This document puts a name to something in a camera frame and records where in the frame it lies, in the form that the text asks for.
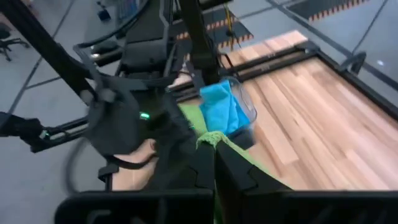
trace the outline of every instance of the yellow and black striped tape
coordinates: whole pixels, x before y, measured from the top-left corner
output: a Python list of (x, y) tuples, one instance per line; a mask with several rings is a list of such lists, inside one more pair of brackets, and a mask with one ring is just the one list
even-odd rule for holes
[(308, 18), (308, 20), (310, 22), (318, 21), (320, 19), (323, 19), (325, 17), (334, 15), (334, 14), (336, 14), (338, 12), (341, 12), (341, 11), (344, 11), (344, 10), (347, 10), (347, 9), (351, 9), (352, 7), (358, 6), (358, 5), (360, 5), (362, 3), (366, 3), (368, 1), (369, 0), (351, 0), (351, 1), (347, 2), (347, 3), (345, 3), (345, 4), (341, 4), (341, 5), (335, 6), (335, 7), (331, 8), (331, 9), (329, 9), (329, 10), (324, 10), (324, 11), (318, 12), (315, 15), (310, 16)]
[[(234, 16), (231, 17), (231, 22), (232, 23), (237, 22), (237, 21), (238, 21), (238, 18), (236, 18)], [(223, 26), (227, 26), (227, 25), (228, 25), (228, 20), (225, 19), (225, 20), (214, 22), (212, 24), (207, 24), (206, 25), (206, 30), (209, 31), (209, 30), (213, 30), (215, 28), (219, 28), (219, 27), (223, 27)], [(181, 33), (181, 34), (175, 36), (175, 38), (177, 40), (187, 39), (187, 38), (189, 38), (189, 34), (188, 34), (188, 32), (184, 32), (184, 33)]]
[[(243, 36), (241, 36), (241, 37), (239, 37), (237, 39), (233, 39), (233, 45), (237, 44), (237, 43), (241, 43), (241, 42), (247, 41), (247, 40), (250, 40), (250, 39), (253, 39), (253, 38), (254, 38), (253, 35), (245, 34), (245, 35), (243, 35)], [(229, 47), (230, 45), (231, 45), (231, 41), (227, 40), (227, 41), (224, 41), (222, 43), (219, 43), (217, 47), (218, 47), (218, 50), (222, 50), (223, 48)], [(184, 61), (190, 60), (190, 59), (191, 59), (190, 54), (186, 54), (184, 56)]]

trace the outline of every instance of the black mat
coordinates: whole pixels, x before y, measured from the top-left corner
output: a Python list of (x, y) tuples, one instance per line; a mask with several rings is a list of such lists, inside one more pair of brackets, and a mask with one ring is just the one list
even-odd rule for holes
[[(229, 15), (233, 22), (232, 29), (236, 34), (233, 44), (238, 45), (238, 43), (252, 39), (253, 35), (238, 21), (235, 15), (232, 14), (232, 12), (230, 12)], [(219, 50), (231, 45), (231, 37), (227, 36), (228, 24), (224, 9), (215, 10), (213, 13), (205, 13), (203, 15), (203, 20), (209, 37), (214, 41)], [(172, 26), (170, 35), (175, 37), (177, 42), (182, 46), (183, 50), (179, 52), (179, 54), (185, 55), (185, 58), (189, 57), (188, 53), (191, 51), (192, 42), (183, 21)]]
[(287, 9), (309, 21), (317, 21), (337, 12), (351, 9), (369, 0), (306, 0)]

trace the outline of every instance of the wooden table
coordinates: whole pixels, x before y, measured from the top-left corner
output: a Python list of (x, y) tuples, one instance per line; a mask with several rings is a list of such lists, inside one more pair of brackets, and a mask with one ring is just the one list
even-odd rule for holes
[[(293, 31), (229, 56), (237, 65), (306, 40)], [(320, 60), (249, 80), (244, 87), (258, 112), (256, 144), (248, 152), (283, 183), (295, 190), (398, 189), (398, 123)], [(122, 157), (138, 162), (151, 151), (148, 143)], [(120, 169), (113, 189), (143, 188), (154, 166)]]

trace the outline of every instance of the gray floor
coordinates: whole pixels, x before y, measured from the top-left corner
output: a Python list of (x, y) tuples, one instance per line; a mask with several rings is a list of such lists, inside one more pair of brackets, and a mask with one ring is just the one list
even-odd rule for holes
[[(75, 1), (68, 15), (63, 20), (68, 6)], [(254, 39), (243, 44), (249, 45), (274, 35), (290, 30), (299, 30), (316, 42), (322, 50), (338, 62), (345, 56), (277, 8), (260, 13), (261, 9), (273, 6), (272, 3), (288, 4), (289, 0), (235, 0), (230, 9), (241, 22), (254, 34)], [(312, 27), (327, 35), (349, 51), (352, 51), (368, 28), (381, 0), (370, 0), (349, 11), (343, 11), (311, 24)], [(381, 12), (369, 35), (361, 44), (359, 50), (368, 53), (367, 63), (398, 81), (396, 71), (398, 64), (398, 45), (394, 37), (398, 28), (395, 13), (397, 1), (389, 0)], [(86, 13), (93, 10), (91, 0), (35, 0), (34, 7), (39, 12), (39, 20), (54, 39), (62, 44), (73, 57), (72, 45), (83, 41), (87, 24)], [(46, 83), (21, 92), (26, 81), (29, 85), (57, 78), (57, 74), (42, 60), (37, 63), (40, 55), (34, 49), (12, 47), (12, 62), (6, 62), (0, 56), (0, 110), (13, 109), (14, 114), (24, 117), (37, 117), (46, 126), (77, 119), (86, 112), (84, 104), (62, 81)], [(104, 72), (112, 73), (116, 64), (102, 68)], [(378, 91), (389, 101), (398, 105), (398, 94), (385, 83), (378, 80), (366, 70), (359, 77), (370, 87)], [(56, 206), (66, 197), (62, 187), (62, 166), (74, 142), (64, 144), (40, 154), (32, 154), (29, 148), (17, 138), (0, 139), (2, 146), (0, 156), (0, 223), (51, 223)], [(76, 167), (75, 179), (82, 190), (102, 189), (103, 184), (96, 179), (99, 167), (104, 160), (95, 153), (92, 147), (87, 147), (80, 157)]]

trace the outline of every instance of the blue towel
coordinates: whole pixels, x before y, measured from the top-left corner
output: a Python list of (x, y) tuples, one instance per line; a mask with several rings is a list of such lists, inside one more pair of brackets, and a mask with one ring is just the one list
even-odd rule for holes
[(201, 88), (200, 95), (203, 98), (200, 109), (208, 131), (231, 134), (250, 123), (232, 94), (228, 80)]

